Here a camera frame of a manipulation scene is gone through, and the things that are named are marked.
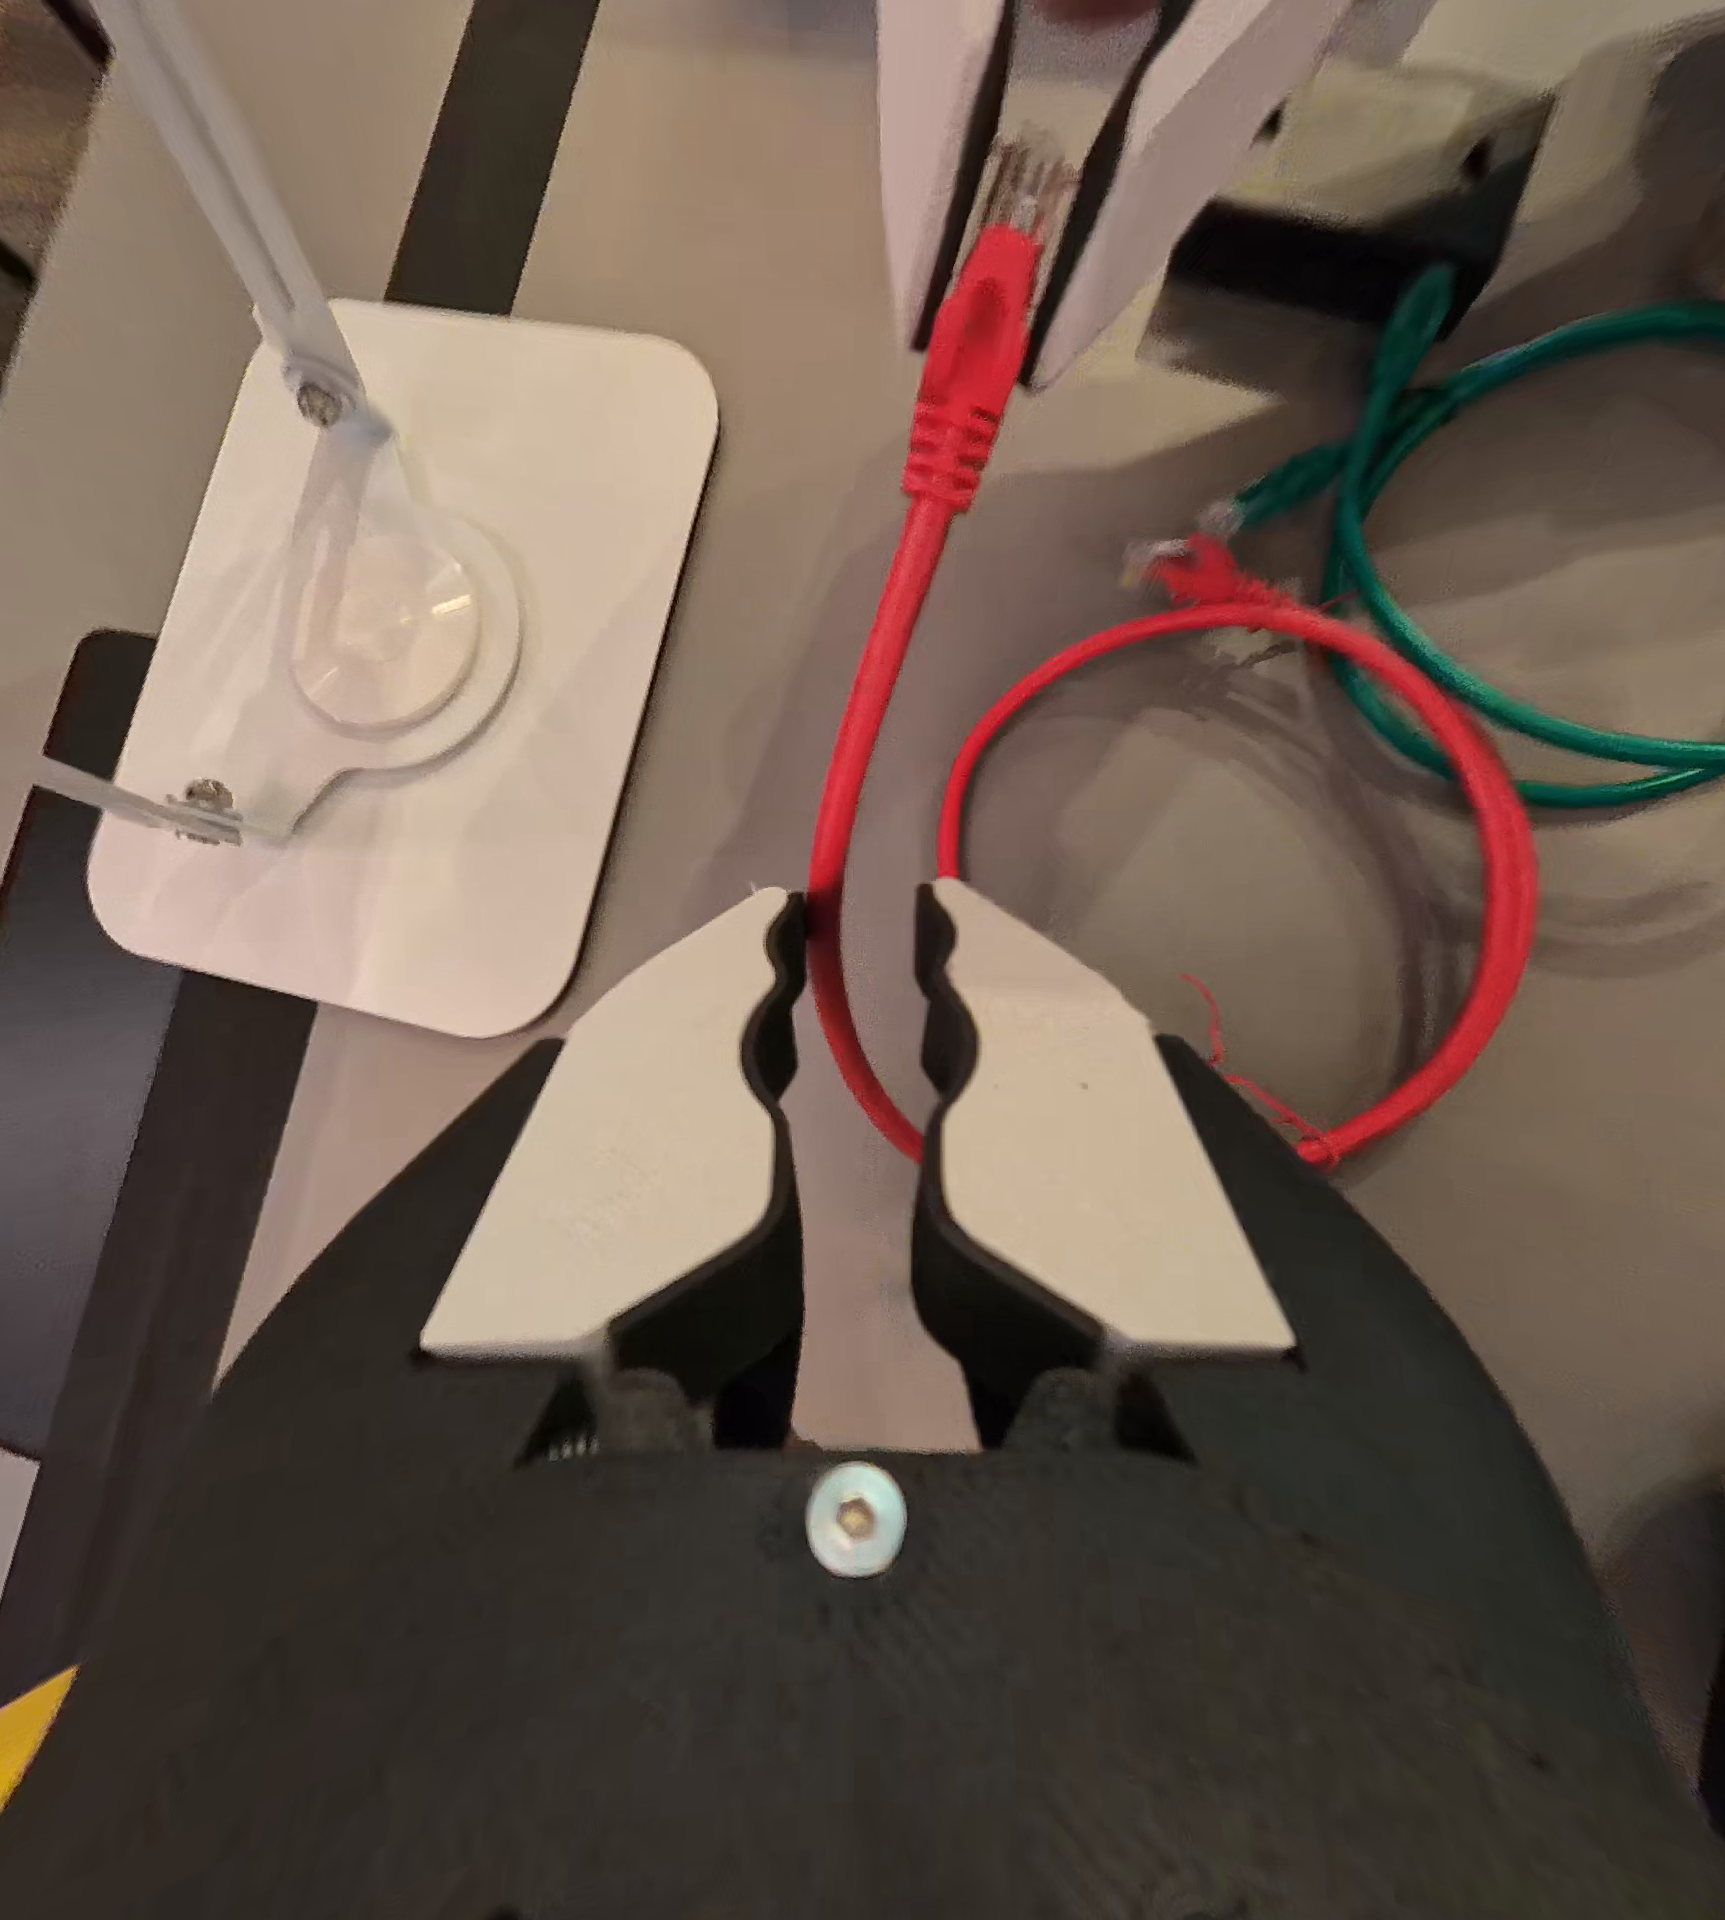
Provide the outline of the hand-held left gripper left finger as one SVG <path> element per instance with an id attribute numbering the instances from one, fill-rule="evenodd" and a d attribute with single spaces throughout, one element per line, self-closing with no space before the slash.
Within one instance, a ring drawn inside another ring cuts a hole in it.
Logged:
<path id="1" fill-rule="evenodd" d="M 554 1054 L 420 1327 L 441 1361 L 641 1361 L 795 1199 L 804 899 L 765 886 L 627 974 Z"/>

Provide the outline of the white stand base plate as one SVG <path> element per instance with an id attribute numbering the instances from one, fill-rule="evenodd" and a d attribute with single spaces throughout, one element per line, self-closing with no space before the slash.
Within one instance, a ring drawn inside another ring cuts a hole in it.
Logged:
<path id="1" fill-rule="evenodd" d="M 414 605 L 472 651 L 380 704 L 355 632 L 382 452 L 306 426 L 258 348 L 114 780 L 209 783 L 236 842 L 111 813 L 87 887 L 128 951 L 460 1040 L 567 989 L 710 477 L 707 367 L 645 334 L 336 299 L 453 567 Z"/>

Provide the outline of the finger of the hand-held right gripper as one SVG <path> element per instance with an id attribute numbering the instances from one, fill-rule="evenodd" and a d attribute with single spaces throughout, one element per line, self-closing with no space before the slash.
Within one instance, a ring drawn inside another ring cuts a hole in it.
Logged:
<path id="1" fill-rule="evenodd" d="M 896 328 L 928 344 L 993 151 L 1015 2 L 877 4 L 877 151 Z"/>
<path id="2" fill-rule="evenodd" d="M 1027 355 L 1043 390 L 1167 265 L 1247 162 L 1267 118 L 1318 70 L 1350 2 L 1163 2 L 1115 93 L 1044 262 Z"/>

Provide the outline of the clear suction cup bracket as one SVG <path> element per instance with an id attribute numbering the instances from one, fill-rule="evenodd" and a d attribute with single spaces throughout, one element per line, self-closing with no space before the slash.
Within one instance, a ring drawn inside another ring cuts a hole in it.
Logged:
<path id="1" fill-rule="evenodd" d="M 163 805 L 196 845 L 283 845 L 334 790 L 459 755 L 521 658 L 507 561 L 369 407 L 317 427 L 294 506 L 255 533 L 177 586 L 165 627 L 194 773 Z"/>

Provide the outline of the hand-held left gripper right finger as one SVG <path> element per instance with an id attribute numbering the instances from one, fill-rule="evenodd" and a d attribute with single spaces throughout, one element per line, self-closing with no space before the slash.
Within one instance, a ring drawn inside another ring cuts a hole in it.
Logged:
<path id="1" fill-rule="evenodd" d="M 930 887 L 934 1014 L 970 1059 L 939 1092 L 942 1224 L 1110 1360 L 1280 1360 L 1296 1331 L 1155 1026 L 1107 978 L 958 878 Z"/>

